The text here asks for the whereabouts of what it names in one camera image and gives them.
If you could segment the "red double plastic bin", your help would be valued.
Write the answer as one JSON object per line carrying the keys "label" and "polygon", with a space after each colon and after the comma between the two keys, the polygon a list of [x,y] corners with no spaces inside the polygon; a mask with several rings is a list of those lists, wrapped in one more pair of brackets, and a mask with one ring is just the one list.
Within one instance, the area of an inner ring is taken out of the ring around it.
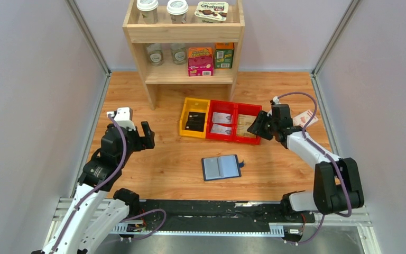
{"label": "red double plastic bin", "polygon": [[[259,145],[260,137],[258,136],[256,136],[256,138],[238,137],[236,136],[236,128],[237,128],[237,118],[239,114],[252,115],[256,117],[261,110],[262,107],[260,105],[211,100],[208,114],[206,139],[236,142],[241,144]],[[220,124],[223,126],[230,126],[232,128],[231,135],[210,133],[211,127],[213,125],[212,122],[213,112],[228,113],[232,115],[231,124]]]}

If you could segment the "yellow plastic bin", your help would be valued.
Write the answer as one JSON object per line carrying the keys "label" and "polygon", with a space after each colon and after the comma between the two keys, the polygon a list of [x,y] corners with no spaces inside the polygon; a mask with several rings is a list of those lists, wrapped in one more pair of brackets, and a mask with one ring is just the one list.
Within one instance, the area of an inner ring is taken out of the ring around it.
{"label": "yellow plastic bin", "polygon": [[[197,99],[186,97],[184,100],[183,109],[179,121],[179,135],[183,137],[193,137],[193,138],[206,138],[208,114],[209,114],[210,100],[207,99]],[[189,115],[189,112],[203,112],[206,113],[205,128],[204,132],[188,131],[185,130],[185,124]]]}

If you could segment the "blue leather card holder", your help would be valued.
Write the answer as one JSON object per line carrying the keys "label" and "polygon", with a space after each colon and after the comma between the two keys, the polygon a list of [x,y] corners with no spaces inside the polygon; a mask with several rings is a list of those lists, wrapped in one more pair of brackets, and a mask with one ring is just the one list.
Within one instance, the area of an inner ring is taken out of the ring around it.
{"label": "blue leather card holder", "polygon": [[245,161],[239,161],[237,155],[225,155],[201,159],[204,181],[241,177],[241,168]]}

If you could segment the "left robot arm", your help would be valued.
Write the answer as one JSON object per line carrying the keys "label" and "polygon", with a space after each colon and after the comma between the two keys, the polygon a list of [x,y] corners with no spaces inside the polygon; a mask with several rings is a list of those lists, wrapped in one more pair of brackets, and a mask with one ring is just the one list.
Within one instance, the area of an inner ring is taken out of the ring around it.
{"label": "left robot arm", "polygon": [[113,120],[101,138],[100,148],[82,169],[72,203],[52,239],[37,253],[94,253],[121,220],[135,219],[141,209],[139,195],[121,188],[94,222],[95,211],[107,196],[134,152],[153,149],[155,133],[141,122],[140,136],[132,122]]}

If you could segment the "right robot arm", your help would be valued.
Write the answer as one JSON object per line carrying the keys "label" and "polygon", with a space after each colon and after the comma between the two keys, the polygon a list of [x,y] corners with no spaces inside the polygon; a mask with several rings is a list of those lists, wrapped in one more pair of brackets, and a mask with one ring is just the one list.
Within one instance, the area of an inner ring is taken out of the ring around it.
{"label": "right robot arm", "polygon": [[260,111],[247,130],[263,139],[276,139],[314,169],[311,192],[283,195],[280,213],[286,221],[295,221],[302,211],[346,216],[351,210],[363,207],[364,194],[357,162],[329,152],[303,127],[294,125],[287,104],[272,105],[269,113]]}

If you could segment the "lower silver credit card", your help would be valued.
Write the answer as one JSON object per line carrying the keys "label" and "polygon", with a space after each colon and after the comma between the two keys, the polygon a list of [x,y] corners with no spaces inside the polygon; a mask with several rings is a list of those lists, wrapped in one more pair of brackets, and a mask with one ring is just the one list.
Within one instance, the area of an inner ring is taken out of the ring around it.
{"label": "lower silver credit card", "polygon": [[214,123],[210,130],[211,134],[221,134],[221,135],[231,135],[232,128],[230,126],[223,126],[220,124]]}

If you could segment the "silver credit card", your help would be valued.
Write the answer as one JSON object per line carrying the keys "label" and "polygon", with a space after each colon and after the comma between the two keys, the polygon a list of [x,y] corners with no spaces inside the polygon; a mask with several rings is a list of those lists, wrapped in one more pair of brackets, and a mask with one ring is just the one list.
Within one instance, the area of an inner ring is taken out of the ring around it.
{"label": "silver credit card", "polygon": [[231,135],[232,128],[230,126],[223,126],[220,124],[214,123],[210,130],[211,134],[221,134],[221,135]]}
{"label": "silver credit card", "polygon": [[212,122],[216,124],[231,124],[232,115],[228,113],[213,112]]}

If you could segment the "pink white small box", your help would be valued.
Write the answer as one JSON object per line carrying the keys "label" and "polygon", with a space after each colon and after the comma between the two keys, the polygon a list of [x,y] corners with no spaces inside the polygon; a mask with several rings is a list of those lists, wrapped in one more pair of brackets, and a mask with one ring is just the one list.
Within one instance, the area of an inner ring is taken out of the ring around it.
{"label": "pink white small box", "polygon": [[319,120],[318,117],[316,115],[314,115],[313,111],[311,111],[311,110],[306,110],[306,111],[300,113],[299,115],[293,117],[292,118],[293,125],[304,127],[305,124],[311,119],[312,116],[313,116],[313,119],[309,123],[309,126],[311,126],[312,124],[318,122],[318,120]]}

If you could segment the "green orange carton box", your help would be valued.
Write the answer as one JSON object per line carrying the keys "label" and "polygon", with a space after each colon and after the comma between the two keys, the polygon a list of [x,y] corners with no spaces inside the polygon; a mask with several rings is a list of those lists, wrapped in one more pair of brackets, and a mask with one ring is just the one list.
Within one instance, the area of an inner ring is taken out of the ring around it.
{"label": "green orange carton box", "polygon": [[231,69],[233,65],[234,44],[214,44],[214,65],[215,69]]}

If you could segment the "left glass jar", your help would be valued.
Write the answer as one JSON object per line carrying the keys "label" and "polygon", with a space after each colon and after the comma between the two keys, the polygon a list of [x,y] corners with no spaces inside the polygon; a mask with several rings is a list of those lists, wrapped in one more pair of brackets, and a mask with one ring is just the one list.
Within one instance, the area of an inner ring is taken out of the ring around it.
{"label": "left glass jar", "polygon": [[150,43],[145,45],[149,62],[153,66],[163,64],[163,50],[160,43]]}

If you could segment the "glass jar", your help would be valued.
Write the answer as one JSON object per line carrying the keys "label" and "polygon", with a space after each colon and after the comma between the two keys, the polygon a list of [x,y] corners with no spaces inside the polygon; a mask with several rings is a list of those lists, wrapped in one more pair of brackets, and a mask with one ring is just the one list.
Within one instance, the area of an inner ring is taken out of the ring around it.
{"label": "glass jar", "polygon": [[163,64],[163,50],[160,43],[150,43],[145,45],[149,62],[153,66]]}
{"label": "glass jar", "polygon": [[172,43],[170,45],[173,63],[182,65],[187,59],[187,49],[184,43]]}

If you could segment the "right glass jar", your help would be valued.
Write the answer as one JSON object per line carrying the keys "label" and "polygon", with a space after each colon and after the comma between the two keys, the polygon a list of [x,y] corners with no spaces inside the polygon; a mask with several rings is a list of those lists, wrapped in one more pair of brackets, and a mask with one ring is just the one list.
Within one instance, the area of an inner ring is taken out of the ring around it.
{"label": "right glass jar", "polygon": [[173,63],[182,65],[187,59],[187,49],[184,43],[172,43],[170,45]]}

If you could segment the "orange pink Scrub Mommy box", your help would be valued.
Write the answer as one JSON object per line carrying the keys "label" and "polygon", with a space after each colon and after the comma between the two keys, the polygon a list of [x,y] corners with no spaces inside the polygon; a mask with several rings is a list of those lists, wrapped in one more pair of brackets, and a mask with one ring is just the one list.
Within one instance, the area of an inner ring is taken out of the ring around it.
{"label": "orange pink Scrub Mommy box", "polygon": [[214,75],[213,49],[191,47],[188,50],[188,76],[208,77]]}

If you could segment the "white-lidded paper cup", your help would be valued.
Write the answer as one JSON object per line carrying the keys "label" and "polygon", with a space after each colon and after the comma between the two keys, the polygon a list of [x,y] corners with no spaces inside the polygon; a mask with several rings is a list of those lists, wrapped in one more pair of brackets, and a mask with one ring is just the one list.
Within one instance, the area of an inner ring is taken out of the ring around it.
{"label": "white-lidded paper cup", "polygon": [[185,0],[169,0],[167,12],[170,14],[172,24],[186,24],[189,5]]}
{"label": "white-lidded paper cup", "polygon": [[141,12],[146,24],[156,24],[158,22],[158,0],[137,0],[136,7]]}

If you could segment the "right white-lidded paper cup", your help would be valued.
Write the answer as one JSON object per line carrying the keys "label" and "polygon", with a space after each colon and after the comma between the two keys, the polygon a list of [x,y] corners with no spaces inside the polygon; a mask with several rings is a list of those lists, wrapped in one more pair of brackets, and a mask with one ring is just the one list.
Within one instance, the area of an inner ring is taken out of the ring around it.
{"label": "right white-lidded paper cup", "polygon": [[169,0],[167,12],[170,14],[172,24],[186,24],[189,5],[185,0]]}

